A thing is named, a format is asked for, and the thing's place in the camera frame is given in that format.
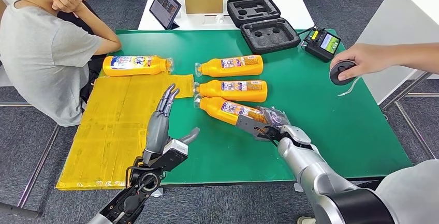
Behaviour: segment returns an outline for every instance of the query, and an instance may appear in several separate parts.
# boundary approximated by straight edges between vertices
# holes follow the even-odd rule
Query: yellow cardboard sheet
[[[177,98],[192,97],[193,81],[193,75],[165,73],[98,78],[56,188],[123,188],[125,170],[142,154],[149,118],[163,92],[175,83]]]

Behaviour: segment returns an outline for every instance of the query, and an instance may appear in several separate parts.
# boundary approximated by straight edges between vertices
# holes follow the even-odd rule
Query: metal table leg
[[[407,93],[405,97],[439,97],[439,93]]]
[[[403,98],[407,93],[413,90],[414,87],[416,87],[418,84],[423,82],[425,79],[427,79],[429,76],[431,76],[432,73],[424,72],[422,73],[413,83],[411,83],[407,88],[405,88],[403,91],[401,91],[397,96],[395,96],[389,103],[387,103],[382,110],[386,111],[392,103],[399,101],[401,98]]]
[[[59,131],[60,131],[60,126],[56,124],[55,128],[52,131],[52,135],[50,135],[49,141],[47,142],[46,148],[42,152],[40,160],[37,166],[35,167],[35,170],[32,173],[31,178],[29,179],[29,182],[27,183],[26,188],[24,189],[23,194],[17,206],[0,203],[0,210],[5,211],[6,213],[20,215],[24,217],[30,217],[30,218],[38,218],[42,215],[42,213],[39,213],[37,211],[25,209],[24,206],[27,202],[29,194],[34,188],[35,182],[37,181],[38,176],[40,175],[44,164],[46,163],[47,156],[49,155],[50,150],[52,149],[53,143],[55,142],[55,139],[58,136]]]
[[[395,105],[397,106],[398,110],[401,112],[402,116],[404,117],[405,121],[407,122],[408,126],[410,126],[410,129],[415,134],[416,138],[419,140],[419,143],[421,143],[424,150],[428,153],[429,157],[432,159],[437,159],[436,156],[433,154],[427,143],[425,142],[424,138],[422,137],[419,130],[416,128],[415,124],[412,122],[410,117],[407,115],[407,112],[404,110],[404,108],[401,106],[399,102],[395,102]]]
[[[419,143],[422,145],[428,156],[432,159],[436,159],[436,156],[433,154],[427,143],[425,142],[424,138],[422,137],[419,130],[416,128],[415,124],[412,122],[410,117],[408,116],[407,112],[404,110],[402,105],[399,103],[399,100],[405,96],[409,97],[438,97],[439,94],[437,93],[410,93],[418,84],[426,80],[429,76],[431,76],[432,73],[429,72],[423,72],[416,80],[414,80],[407,88],[405,88],[403,91],[401,91],[399,94],[397,94],[390,102],[388,102],[383,108],[382,111],[385,112],[390,106],[392,106],[392,103],[394,103],[398,110],[401,112],[402,116],[404,117],[405,121],[407,122],[408,126],[412,130],[413,134],[418,139]]]
[[[27,102],[0,102],[0,107],[32,107]]]

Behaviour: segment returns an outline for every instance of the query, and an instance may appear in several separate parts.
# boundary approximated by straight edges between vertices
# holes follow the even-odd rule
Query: green table
[[[119,31],[122,50],[115,55],[172,57],[174,74],[193,74],[194,63],[251,54],[239,31]],[[302,128],[334,170],[348,179],[378,178],[411,166],[363,80],[349,87],[329,80],[329,64],[300,47],[265,54],[259,76],[223,80],[265,80],[268,98],[248,106],[275,106]],[[195,78],[205,83],[213,78]],[[177,99],[169,134],[178,138],[199,127],[189,157],[168,172],[164,185],[210,185],[292,181],[288,166],[270,142],[255,141],[235,126],[195,109],[193,98]]]

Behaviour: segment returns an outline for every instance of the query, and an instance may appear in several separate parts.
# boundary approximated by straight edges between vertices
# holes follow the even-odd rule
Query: robotic arm
[[[126,170],[125,185],[89,224],[133,224],[144,208],[146,200],[155,192],[165,177],[187,158],[188,145],[198,136],[194,128],[187,136],[173,139],[169,136],[169,114],[179,93],[171,85],[160,99],[148,123],[147,145],[142,157]]]
[[[267,123],[240,115],[236,126],[256,140],[271,141],[285,160],[313,207],[317,224],[398,224],[392,208],[372,190],[359,188],[338,175],[292,126],[285,113],[260,107]]]

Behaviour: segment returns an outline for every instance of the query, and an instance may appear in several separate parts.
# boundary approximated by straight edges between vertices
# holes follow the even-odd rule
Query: yellow bottle
[[[265,117],[261,111],[241,104],[224,100],[221,97],[195,97],[195,107],[201,108],[213,118],[236,125],[238,115],[242,114],[256,121],[265,123]]]
[[[231,76],[259,75],[264,63],[260,55],[243,57],[214,58],[204,64],[195,64],[195,75],[208,75],[214,78]]]
[[[104,59],[103,69],[111,77],[140,74],[156,75],[162,71],[173,71],[173,60],[159,56],[108,56]]]
[[[231,101],[263,102],[267,99],[267,83],[261,80],[227,81],[212,80],[208,83],[195,83],[195,94],[219,96]]]

